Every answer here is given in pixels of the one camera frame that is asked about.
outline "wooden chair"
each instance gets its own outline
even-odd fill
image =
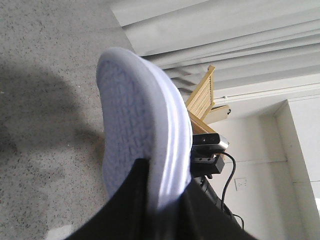
[[[208,124],[226,119],[230,113],[228,105],[214,108],[214,71],[215,67],[210,65],[201,82],[185,102],[193,134],[215,133]]]

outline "black cable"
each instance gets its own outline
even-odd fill
[[[242,229],[245,230],[245,221],[244,221],[244,219],[242,217],[240,217],[239,215],[237,215],[237,214],[233,214],[233,216],[238,217],[238,218],[241,219]]]
[[[232,160],[232,163],[233,163],[233,168],[232,168],[232,171],[231,171],[231,174],[228,178],[228,180],[226,181],[225,183],[225,186],[223,188],[223,191],[222,191],[222,197],[221,197],[221,211],[224,212],[225,211],[225,208],[224,208],[224,203],[225,203],[225,196],[226,196],[226,191],[227,191],[227,187],[232,179],[232,177],[234,176],[235,174],[235,171],[236,171],[236,160],[229,154],[229,153],[226,153],[224,151],[222,152],[219,152],[217,154],[223,154],[223,155],[226,155],[228,156],[231,160]]]

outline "concrete floor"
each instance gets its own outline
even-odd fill
[[[0,239],[62,239],[107,201],[96,64],[131,45],[105,0],[0,11]]]

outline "white shoe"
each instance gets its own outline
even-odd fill
[[[160,68],[126,49],[104,52],[96,79],[103,111],[102,171],[107,193],[110,198],[115,194],[136,159],[150,159],[147,235],[173,239],[175,203],[191,180],[192,128],[185,103]]]

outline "wall socket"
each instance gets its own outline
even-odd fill
[[[235,189],[237,191],[241,191],[245,189],[248,185],[248,181],[246,177],[235,178],[234,183],[235,183]]]

